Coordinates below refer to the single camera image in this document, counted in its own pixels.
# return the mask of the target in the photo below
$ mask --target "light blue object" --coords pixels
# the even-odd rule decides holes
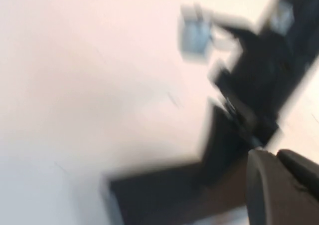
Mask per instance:
[[[212,43],[211,25],[204,21],[184,21],[180,43],[183,53],[206,57]]]

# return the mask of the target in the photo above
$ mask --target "blurry object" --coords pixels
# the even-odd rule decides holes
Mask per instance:
[[[248,152],[258,148],[257,155],[264,153],[263,148],[279,130],[281,108],[319,53],[319,0],[279,0],[277,8],[282,8],[283,2],[291,5],[283,13],[293,12],[294,19],[286,15],[278,19],[291,24],[274,29],[269,24],[270,14],[259,34],[249,26],[238,26],[237,19],[217,19],[210,13],[207,17],[198,7],[193,9],[195,16],[186,19],[182,30],[183,53],[207,53],[211,23],[238,39],[243,52],[232,71],[221,68],[212,81],[225,103],[223,108],[211,106],[211,129],[200,161],[108,178],[112,201],[125,225],[189,224],[244,205]],[[277,172],[276,166],[273,168],[267,173]],[[274,178],[284,183],[283,177],[274,174]],[[280,198],[279,205],[289,209],[289,197],[282,194]]]
[[[294,20],[293,6],[282,1],[270,17],[270,28],[281,35],[286,35]]]
[[[184,56],[207,59],[212,46],[212,23],[205,19],[199,6],[191,11],[184,10],[180,32],[180,50]]]
[[[319,223],[319,165],[290,151],[251,150],[247,164],[250,225]]]

